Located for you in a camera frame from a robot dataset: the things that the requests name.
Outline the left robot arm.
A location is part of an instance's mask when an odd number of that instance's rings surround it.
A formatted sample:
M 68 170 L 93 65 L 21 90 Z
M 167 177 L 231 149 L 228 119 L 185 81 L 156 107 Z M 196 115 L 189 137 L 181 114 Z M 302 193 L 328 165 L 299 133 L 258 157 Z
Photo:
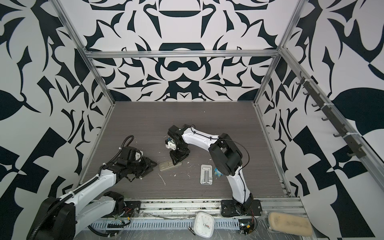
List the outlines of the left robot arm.
M 134 147 L 121 147 L 98 173 L 59 198 L 43 201 L 27 235 L 28 240 L 72 240 L 83 229 L 107 215 L 123 214 L 124 196 L 109 191 L 120 180 L 143 178 L 157 163 Z

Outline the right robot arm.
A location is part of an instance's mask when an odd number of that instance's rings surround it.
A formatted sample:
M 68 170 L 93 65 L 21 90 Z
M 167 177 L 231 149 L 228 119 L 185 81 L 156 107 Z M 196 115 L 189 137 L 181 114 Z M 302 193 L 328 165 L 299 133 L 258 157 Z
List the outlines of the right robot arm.
M 173 125 L 168 130 L 168 136 L 166 147 L 171 150 L 173 165 L 186 159 L 190 154 L 188 146 L 194 145 L 208 151 L 216 169 L 227 177 L 233 199 L 222 201 L 223 217 L 237 217 L 248 212 L 254 198 L 243 175 L 243 154 L 228 134 L 210 135 L 196 130 L 194 126 L 178 128 Z

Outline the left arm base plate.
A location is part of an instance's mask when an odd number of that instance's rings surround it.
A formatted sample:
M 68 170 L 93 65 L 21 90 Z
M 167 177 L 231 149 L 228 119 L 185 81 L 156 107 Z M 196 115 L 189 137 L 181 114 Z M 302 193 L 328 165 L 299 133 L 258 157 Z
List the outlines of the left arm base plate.
M 124 201 L 124 206 L 119 214 L 121 218 L 138 216 L 141 212 L 141 201 Z

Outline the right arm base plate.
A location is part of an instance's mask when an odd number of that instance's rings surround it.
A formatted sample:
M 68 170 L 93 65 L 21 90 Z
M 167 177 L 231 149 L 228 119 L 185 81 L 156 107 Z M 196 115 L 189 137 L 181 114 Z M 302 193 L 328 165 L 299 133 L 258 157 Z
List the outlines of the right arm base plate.
M 221 215 L 225 218 L 238 216 L 261 216 L 263 212 L 261 202 L 252 200 L 247 209 L 235 200 L 221 200 Z

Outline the white remote control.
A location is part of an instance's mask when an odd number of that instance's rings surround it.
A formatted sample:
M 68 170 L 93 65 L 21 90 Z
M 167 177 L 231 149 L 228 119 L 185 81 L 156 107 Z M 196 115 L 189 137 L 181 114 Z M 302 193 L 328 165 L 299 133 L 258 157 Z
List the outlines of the white remote control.
M 174 165 L 173 161 L 167 161 L 159 164 L 159 169 L 161 172 L 169 171 L 175 168 L 178 168 L 182 165 L 182 163 L 177 163 Z

